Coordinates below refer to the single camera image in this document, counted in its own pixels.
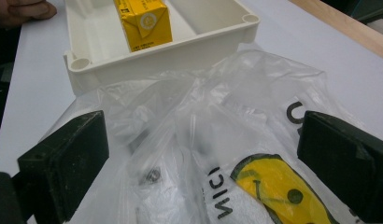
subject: finger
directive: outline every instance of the finger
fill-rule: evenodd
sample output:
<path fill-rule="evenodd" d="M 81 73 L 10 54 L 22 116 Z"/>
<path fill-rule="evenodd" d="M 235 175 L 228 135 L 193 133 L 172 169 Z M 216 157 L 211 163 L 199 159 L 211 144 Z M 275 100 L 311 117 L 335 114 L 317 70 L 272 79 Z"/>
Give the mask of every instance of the finger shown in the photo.
<path fill-rule="evenodd" d="M 55 14 L 57 14 L 57 8 L 55 6 L 53 6 L 51 3 L 49 2 L 46 2 L 45 4 L 47 4 L 48 8 L 49 8 L 49 11 L 46 12 L 46 13 L 43 13 L 39 16 L 34 16 L 33 18 L 36 19 L 36 20 L 46 20 L 46 19 L 49 19 L 53 16 L 55 16 Z"/>
<path fill-rule="evenodd" d="M 49 5 L 45 2 L 22 7 L 9 7 L 8 13 L 17 17 L 38 17 L 48 13 L 49 10 Z"/>
<path fill-rule="evenodd" d="M 11 7 L 20 7 L 33 5 L 40 2 L 45 2 L 46 0 L 7 0 L 7 4 Z"/>

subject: white surface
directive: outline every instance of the white surface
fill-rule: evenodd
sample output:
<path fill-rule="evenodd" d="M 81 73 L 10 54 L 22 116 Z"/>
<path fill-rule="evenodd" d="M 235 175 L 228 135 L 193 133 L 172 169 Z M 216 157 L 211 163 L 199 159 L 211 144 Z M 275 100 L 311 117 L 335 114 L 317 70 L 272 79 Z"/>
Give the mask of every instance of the white surface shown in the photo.
<path fill-rule="evenodd" d="M 63 54 L 70 48 L 64 3 L 58 15 L 22 28 L 0 133 L 0 171 L 18 172 L 33 147 L 74 100 Z M 258 48 L 324 70 L 329 90 L 383 139 L 383 59 L 287 0 L 242 0 L 260 18 Z"/>

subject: person's hand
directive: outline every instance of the person's hand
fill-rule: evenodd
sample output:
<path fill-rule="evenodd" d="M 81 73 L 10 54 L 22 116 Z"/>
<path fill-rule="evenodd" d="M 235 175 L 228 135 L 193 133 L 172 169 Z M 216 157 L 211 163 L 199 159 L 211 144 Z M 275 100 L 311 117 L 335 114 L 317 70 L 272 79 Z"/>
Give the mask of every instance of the person's hand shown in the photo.
<path fill-rule="evenodd" d="M 46 0 L 0 0 L 0 28 L 12 28 L 29 20 L 46 20 L 57 9 Z"/>

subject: yellow smiley face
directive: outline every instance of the yellow smiley face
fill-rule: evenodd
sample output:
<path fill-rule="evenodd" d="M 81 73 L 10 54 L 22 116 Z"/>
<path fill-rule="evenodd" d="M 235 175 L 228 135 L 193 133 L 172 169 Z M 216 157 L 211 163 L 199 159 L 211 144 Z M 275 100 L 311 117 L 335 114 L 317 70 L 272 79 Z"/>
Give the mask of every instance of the yellow smiley face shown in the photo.
<path fill-rule="evenodd" d="M 231 178 L 265 205 L 276 224 L 338 223 L 315 192 L 278 155 L 249 156 L 235 166 Z"/>

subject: plastic bag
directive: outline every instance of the plastic bag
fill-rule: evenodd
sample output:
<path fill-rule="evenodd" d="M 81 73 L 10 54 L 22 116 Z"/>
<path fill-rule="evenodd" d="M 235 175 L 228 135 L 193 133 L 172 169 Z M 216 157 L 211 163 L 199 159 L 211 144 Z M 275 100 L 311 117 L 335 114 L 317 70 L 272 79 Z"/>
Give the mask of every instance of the plastic bag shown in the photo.
<path fill-rule="evenodd" d="M 250 50 L 78 97 L 53 130 L 102 109 L 110 156 L 70 223 L 356 222 L 296 156 L 306 109 L 356 123 L 324 78 Z"/>

